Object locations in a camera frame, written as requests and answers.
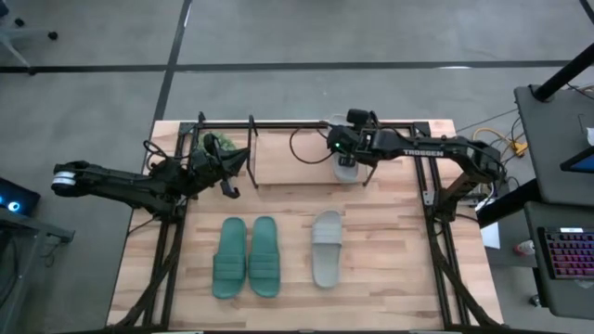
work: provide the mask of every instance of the monitor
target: monitor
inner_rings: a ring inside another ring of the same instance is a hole
[[[594,173],[594,147],[582,151],[560,167],[566,172]]]

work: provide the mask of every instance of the blue light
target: blue light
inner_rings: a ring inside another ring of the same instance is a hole
[[[20,209],[20,203],[18,202],[10,202],[8,203],[8,209],[12,212],[16,212]]]

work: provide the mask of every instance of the wire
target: wire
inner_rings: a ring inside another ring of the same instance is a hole
[[[147,220],[146,222],[142,223],[141,225],[138,225],[137,227],[131,229],[130,231],[128,231],[127,236],[129,237],[132,233],[134,233],[134,231],[136,231],[138,228],[144,227],[146,226],[148,223],[153,222],[155,219],[157,219],[156,217],[152,217],[149,220]]]
[[[589,99],[591,99],[591,100],[594,100],[594,97],[592,97],[592,96],[589,96],[588,94],[586,94],[586,93],[582,92],[582,90],[581,90],[581,89],[579,89],[579,88],[577,88],[576,86],[574,86],[574,85],[572,85],[572,84],[568,84],[568,83],[566,83],[566,84],[567,84],[567,85],[568,85],[568,86],[569,86],[571,89],[575,90],[577,93],[579,93],[579,94],[581,94],[581,95],[583,95],[583,96],[585,96],[585,97],[587,97],[587,98],[589,98]]]
[[[167,155],[167,153],[165,153],[165,151],[162,150],[162,148],[160,148],[157,144],[151,142],[150,140],[143,141],[142,146],[149,153],[149,155],[147,156],[147,159],[145,161],[145,166],[147,167],[147,169],[149,171],[152,170],[152,167],[150,166],[150,159],[152,159],[153,156],[162,157],[164,159],[175,159],[175,160],[183,160],[183,159],[189,158],[189,153],[187,155],[181,156],[181,157],[177,157],[177,156],[169,157]]]
[[[324,139],[328,139],[328,137],[324,134],[322,134],[321,131],[319,131],[319,129],[316,129],[316,131],[319,133],[319,135],[321,135],[322,137],[324,137]]]
[[[437,238],[437,237],[441,236],[442,233],[444,233],[444,223],[443,222],[440,222],[440,221],[437,221],[437,220],[435,220],[434,223],[435,224],[439,224],[442,227],[439,230],[439,232],[435,233],[435,237]]]
[[[465,147],[467,147],[467,148],[474,149],[474,150],[476,150],[476,151],[479,151],[479,152],[483,153],[483,154],[484,154],[486,157],[489,157],[489,159],[491,159],[492,161],[494,161],[494,162],[497,164],[497,166],[498,166],[498,167],[499,167],[499,168],[502,170],[502,171],[500,171],[500,172],[503,172],[503,174],[504,174],[504,175],[508,173],[508,170],[505,168],[505,165],[501,163],[501,161],[499,161],[498,159],[495,159],[494,157],[492,157],[491,155],[489,155],[489,154],[488,154],[487,152],[485,152],[484,150],[482,150],[482,149],[480,149],[480,148],[477,148],[477,147],[474,147],[474,146],[472,146],[472,145],[470,145],[470,144],[461,144],[461,145],[462,145],[462,146],[465,146]],[[480,170],[479,166],[477,166],[477,165],[476,165],[476,163],[475,163],[474,161],[472,161],[472,163],[474,164],[474,167],[475,167],[477,170]]]
[[[10,243],[12,244],[12,255],[14,258],[13,273],[11,279],[12,282],[7,284],[6,287],[2,289],[2,294],[4,295],[4,297],[2,297],[2,299],[0,300],[0,310],[2,310],[2,308],[4,307],[4,304],[8,300],[8,297],[10,297],[12,290],[17,285],[17,281],[19,281],[19,254],[17,251],[17,242],[15,241],[15,237],[12,235],[10,236]]]
[[[513,122],[513,124],[511,125],[511,130],[510,130],[510,134],[511,134],[511,144],[512,144],[514,147],[516,147],[516,138],[515,138],[515,136],[513,135],[513,129],[515,129],[515,127],[516,127],[516,123],[517,123],[519,120],[520,120],[520,117],[518,117],[518,118],[517,118],[517,119],[516,119],[516,120]]]
[[[515,155],[512,155],[511,157],[505,159],[503,162],[501,162],[503,164],[503,166],[507,165],[508,162],[510,162],[513,158],[515,158]]]
[[[519,125],[520,125],[520,123],[517,123],[516,125],[513,125],[513,126],[512,126],[512,128],[514,128],[514,129],[515,129],[515,128],[516,128],[516,127],[518,127]],[[511,135],[511,130],[509,130],[509,131],[508,131],[508,133],[505,135],[505,136],[506,136],[506,138],[507,138],[509,135]],[[501,145],[501,142],[499,142],[499,143],[498,143],[498,144],[495,146],[495,148],[498,148],[500,145]]]
[[[509,176],[509,177],[506,179],[506,183],[509,183],[509,182],[510,182],[510,180],[513,180],[513,181],[515,181],[516,185],[517,185],[518,187],[520,187],[520,181],[518,181],[518,179],[517,179],[517,178],[515,178],[515,177],[513,177],[513,176]]]
[[[476,140],[476,136],[478,134],[480,134],[481,132],[489,132],[489,133],[491,133],[493,135],[498,136],[499,139],[501,139],[501,140],[505,140],[507,142],[510,142],[510,140],[505,135],[502,135],[499,131],[493,130],[491,128],[478,128],[478,129],[474,130],[474,133],[472,134],[472,140]]]
[[[305,160],[299,158],[297,156],[297,154],[295,154],[295,150],[293,149],[293,137],[302,129],[303,129],[303,127],[301,127],[301,126],[298,127],[297,129],[295,129],[295,131],[292,132],[291,136],[289,137],[289,148],[291,149],[291,153],[292,153],[293,157],[295,157],[295,159],[297,159],[300,162],[306,163],[306,164],[318,164],[318,163],[322,163],[322,162],[328,160],[332,156],[332,154],[334,154],[333,152],[331,152],[327,157],[322,158],[321,160],[318,160],[318,161],[305,161]],[[321,132],[318,131],[318,133],[321,136],[325,137]]]
[[[458,132],[464,131],[464,130],[466,130],[466,129],[470,129],[470,128],[472,128],[473,126],[476,126],[476,125],[481,125],[481,124],[483,124],[483,123],[486,123],[486,122],[489,122],[489,121],[493,121],[493,120],[494,120],[494,119],[496,119],[496,118],[499,118],[499,117],[501,117],[501,116],[505,116],[505,115],[507,115],[507,114],[511,114],[511,113],[513,113],[514,111],[517,111],[517,110],[518,110],[518,109],[517,109],[517,108],[515,108],[515,109],[512,109],[512,110],[508,110],[508,111],[502,112],[502,113],[500,113],[500,114],[498,114],[498,115],[495,115],[495,116],[493,116],[493,117],[491,117],[491,118],[488,118],[488,119],[486,119],[486,120],[483,120],[483,121],[480,121],[480,122],[476,122],[476,123],[473,123],[473,124],[471,124],[471,125],[467,125],[467,126],[464,126],[464,127],[462,127],[462,128],[456,129],[456,132],[458,133]]]
[[[462,218],[466,218],[466,219],[470,219],[472,221],[475,221],[476,223],[479,222],[478,219],[474,218],[474,217],[470,217],[469,215],[463,214],[463,213],[456,213],[457,217],[462,217]]]
[[[46,268],[51,268],[54,265],[54,262],[56,261],[56,256],[54,255],[54,252],[58,249],[58,247],[61,244],[61,242],[54,244],[46,254],[40,256],[42,259],[45,259],[44,264]]]

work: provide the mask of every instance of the gray floor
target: gray floor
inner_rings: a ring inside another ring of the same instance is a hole
[[[183,0],[9,3],[30,26],[60,34],[55,43],[17,43],[34,65],[130,65],[166,64]],[[575,56],[593,32],[577,0],[194,0],[179,63],[558,60]],[[0,66],[14,65],[0,48]],[[180,72],[164,119],[199,111],[209,119],[319,119],[361,108],[382,118],[448,118],[461,128],[515,108],[514,87],[556,70]],[[0,175],[40,192],[38,214],[47,221],[77,230],[52,268],[40,260],[24,333],[104,325],[131,211],[104,199],[58,198],[51,171],[86,159],[138,172],[162,80],[162,72],[0,74]],[[593,70],[575,80],[589,83]],[[507,133],[516,118],[484,126]],[[528,156],[508,166],[521,182],[534,176]],[[593,322],[526,303],[536,292],[530,269],[492,271],[507,324],[591,332]]]

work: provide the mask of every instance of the robotic arm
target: robotic arm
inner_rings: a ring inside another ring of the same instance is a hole
[[[504,174],[499,162],[499,151],[484,142],[459,136],[406,137],[395,129],[381,128],[373,111],[351,109],[347,121],[354,125],[330,125],[327,138],[330,151],[352,157],[374,169],[379,161],[401,156],[446,158],[461,167],[463,174],[450,187],[437,194],[435,216],[438,219],[454,220],[460,199],[478,184],[493,183]]]
[[[236,199],[239,191],[230,184],[237,176],[250,151],[247,148],[227,151],[218,139],[204,136],[204,150],[194,149],[188,156],[187,167],[181,158],[167,157],[160,149],[145,148],[164,159],[153,163],[148,175],[111,170],[86,161],[57,164],[54,167],[52,190],[62,197],[95,195],[114,199],[132,208],[145,208],[160,219],[180,218],[178,204],[182,197],[195,197],[207,187],[220,182],[223,194]]]

